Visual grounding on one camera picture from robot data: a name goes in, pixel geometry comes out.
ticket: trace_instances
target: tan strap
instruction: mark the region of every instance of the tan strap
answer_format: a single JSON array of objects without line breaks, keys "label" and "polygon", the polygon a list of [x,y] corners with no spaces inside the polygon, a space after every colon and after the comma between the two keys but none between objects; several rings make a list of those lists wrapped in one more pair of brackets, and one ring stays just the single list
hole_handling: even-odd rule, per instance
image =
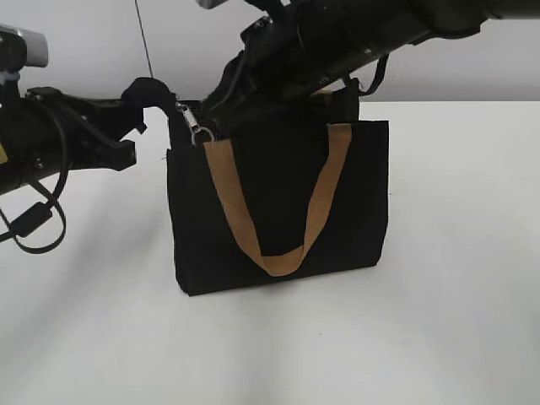
[{"label": "tan strap", "polygon": [[247,256],[271,276],[285,276],[298,270],[327,223],[351,140],[350,124],[328,126],[328,159],[322,167],[311,196],[305,223],[304,245],[282,256],[261,254],[255,225],[244,199],[230,140],[204,144],[213,183],[236,243]]}]

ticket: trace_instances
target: wire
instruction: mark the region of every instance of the wire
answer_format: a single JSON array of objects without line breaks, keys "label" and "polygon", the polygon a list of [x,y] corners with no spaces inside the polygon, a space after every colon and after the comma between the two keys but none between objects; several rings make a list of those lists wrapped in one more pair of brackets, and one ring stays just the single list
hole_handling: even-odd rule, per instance
[{"label": "wire", "polygon": [[[64,191],[64,188],[66,187],[66,183],[68,182],[68,174],[69,174],[69,148],[68,148],[68,137],[66,136],[66,132],[64,131],[64,128],[58,118],[55,116],[55,114],[51,111],[49,107],[46,105],[42,105],[41,103],[38,104],[38,106],[45,112],[47,115],[47,118],[51,121],[51,123],[55,126],[58,136],[60,137],[60,145],[62,149],[62,157],[60,162],[60,175],[58,177],[57,184],[54,187],[54,191],[52,192],[52,196],[57,200],[62,195],[62,192]],[[47,207],[52,208],[51,202],[47,202]]]},{"label": "wire", "polygon": [[141,28],[141,36],[143,37],[144,52],[146,53],[148,70],[150,71],[150,77],[154,78],[154,71],[152,70],[152,63],[150,62],[149,47],[146,43],[146,35],[144,34],[143,19],[141,18],[141,10],[138,7],[138,0],[135,0],[135,9],[137,10],[138,25]]},{"label": "wire", "polygon": [[42,109],[45,114],[47,115],[47,118],[51,121],[51,123],[54,125],[54,127],[57,130],[58,136],[60,137],[60,145],[61,145],[61,151],[62,151],[62,157],[60,162],[60,175],[58,176],[57,184],[54,187],[54,191],[50,193],[46,188],[44,188],[31,174],[31,163],[29,163],[29,169],[28,174],[26,175],[25,179],[27,180],[27,183],[32,186],[37,192],[39,192],[43,197],[47,199],[47,202],[45,204],[47,209],[55,208],[58,211],[58,214],[60,215],[60,219],[62,220],[63,225],[63,231],[61,236],[52,244],[40,248],[30,248],[27,246],[22,245],[19,240],[17,239],[17,235],[13,232],[11,223],[9,222],[8,218],[6,217],[3,210],[0,208],[0,218],[5,223],[6,227],[8,228],[8,232],[0,235],[0,243],[5,242],[6,240],[13,239],[17,246],[21,248],[23,251],[26,251],[27,253],[31,254],[41,254],[41,253],[47,253],[48,251],[51,251],[52,249],[55,249],[62,243],[63,238],[66,234],[66,227],[67,227],[67,220],[65,217],[65,214],[63,212],[62,207],[60,206],[58,202],[58,198],[62,195],[64,188],[66,187],[66,183],[68,182],[68,175],[69,175],[69,148],[68,148],[68,137],[66,135],[66,132],[64,131],[64,128],[56,115],[52,112],[52,110],[47,107],[46,105],[43,105],[41,103],[36,103],[35,105],[38,105],[40,109]]},{"label": "wire", "polygon": [[236,71],[235,71],[235,76],[233,77],[233,80],[230,83],[227,93],[225,94],[224,98],[219,101],[219,103],[214,104],[210,108],[210,111],[214,111],[220,106],[222,106],[223,104],[225,104],[235,92],[236,87],[238,86],[238,83],[240,82],[240,76],[244,72],[244,68],[246,67],[247,52],[250,50],[250,43],[251,43],[251,37],[248,37],[246,40],[246,47],[245,47],[244,53],[242,54],[242,58],[240,59],[240,62],[238,63],[238,67],[236,68]]},{"label": "wire", "polygon": [[371,83],[371,86],[366,91],[360,90],[359,95],[360,97],[365,97],[366,95],[372,95],[374,94],[379,87],[381,86],[382,82],[385,79],[386,75],[386,66],[388,65],[388,59],[390,55],[385,55],[381,59],[379,59],[379,62],[377,63],[377,70],[375,72],[375,77],[373,78],[373,83]]}]

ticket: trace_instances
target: black fabric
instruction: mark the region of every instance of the black fabric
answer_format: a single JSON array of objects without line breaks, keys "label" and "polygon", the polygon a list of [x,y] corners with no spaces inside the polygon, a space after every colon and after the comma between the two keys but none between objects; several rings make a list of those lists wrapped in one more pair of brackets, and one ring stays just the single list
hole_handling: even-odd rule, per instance
[{"label": "black fabric", "polygon": [[388,220],[388,123],[356,122],[358,99],[347,90],[335,94],[330,106],[325,97],[302,111],[241,128],[232,140],[262,253],[281,255],[303,243],[308,202],[328,154],[326,124],[352,123],[353,141],[327,225],[300,269],[282,278],[269,276],[237,246],[204,148],[184,142],[185,131],[171,133],[176,139],[168,152],[169,205],[176,278],[186,293],[272,284],[379,261]]}]

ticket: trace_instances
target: white table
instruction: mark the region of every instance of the white table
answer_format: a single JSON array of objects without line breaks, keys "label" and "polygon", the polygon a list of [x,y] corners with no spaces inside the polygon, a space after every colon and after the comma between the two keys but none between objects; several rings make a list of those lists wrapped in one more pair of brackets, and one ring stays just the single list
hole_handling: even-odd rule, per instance
[{"label": "white table", "polygon": [[71,175],[58,250],[0,246],[0,403],[540,403],[540,103],[363,115],[391,120],[379,267],[189,299],[147,111],[136,167]]}]

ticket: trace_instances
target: black tote bag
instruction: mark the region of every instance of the black tote bag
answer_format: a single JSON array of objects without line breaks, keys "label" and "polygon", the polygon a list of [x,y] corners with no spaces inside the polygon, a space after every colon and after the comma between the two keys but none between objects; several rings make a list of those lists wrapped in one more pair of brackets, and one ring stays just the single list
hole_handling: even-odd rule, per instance
[{"label": "black tote bag", "polygon": [[183,291],[376,265],[388,221],[388,123],[356,121],[358,103],[351,89],[319,94],[202,146],[170,124],[169,205]]}]

